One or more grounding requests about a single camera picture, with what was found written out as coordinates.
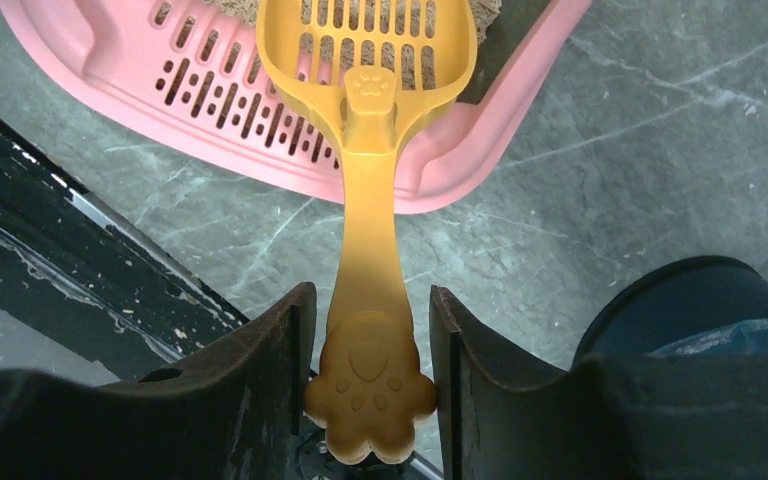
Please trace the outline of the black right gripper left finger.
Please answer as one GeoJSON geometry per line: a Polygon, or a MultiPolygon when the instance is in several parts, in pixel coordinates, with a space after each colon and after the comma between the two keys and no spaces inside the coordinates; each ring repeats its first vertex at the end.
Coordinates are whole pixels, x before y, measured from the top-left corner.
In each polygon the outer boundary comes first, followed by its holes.
{"type": "Polygon", "coordinates": [[[0,369],[0,479],[282,479],[301,430],[317,292],[137,382],[0,369]]]}

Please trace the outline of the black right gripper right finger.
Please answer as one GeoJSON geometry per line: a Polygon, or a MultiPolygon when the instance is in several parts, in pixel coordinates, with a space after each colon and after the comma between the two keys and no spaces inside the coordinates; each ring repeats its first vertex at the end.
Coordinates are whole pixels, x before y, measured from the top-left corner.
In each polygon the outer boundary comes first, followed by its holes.
{"type": "Polygon", "coordinates": [[[768,479],[768,355],[562,370],[437,286],[429,328],[448,479],[768,479]]]}

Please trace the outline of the pink cat litter box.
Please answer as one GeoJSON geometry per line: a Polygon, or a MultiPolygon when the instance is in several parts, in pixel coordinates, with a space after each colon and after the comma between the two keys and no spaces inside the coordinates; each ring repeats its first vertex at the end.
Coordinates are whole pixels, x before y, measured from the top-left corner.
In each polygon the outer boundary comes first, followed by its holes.
{"type": "MultiPolygon", "coordinates": [[[[418,214],[473,191],[499,162],[585,1],[513,1],[445,117],[406,147],[395,208],[418,214]]],[[[255,32],[203,1],[3,1],[19,43],[89,108],[207,163],[340,202],[326,139],[284,106],[259,67],[255,32]]]]}

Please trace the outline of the yellow litter scoop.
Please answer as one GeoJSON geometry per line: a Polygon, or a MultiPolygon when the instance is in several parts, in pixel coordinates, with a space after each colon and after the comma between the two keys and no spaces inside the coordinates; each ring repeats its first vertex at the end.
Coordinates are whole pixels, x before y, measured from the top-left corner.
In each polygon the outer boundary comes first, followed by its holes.
{"type": "Polygon", "coordinates": [[[454,80],[433,90],[402,90],[395,75],[353,67],[340,88],[279,92],[335,150],[343,178],[342,249],[319,373],[304,410],[325,432],[330,453],[356,465],[369,455],[387,464],[410,457],[416,425],[436,408],[422,374],[414,321],[398,254],[394,181],[406,144],[442,117],[465,89],[454,80]]]}

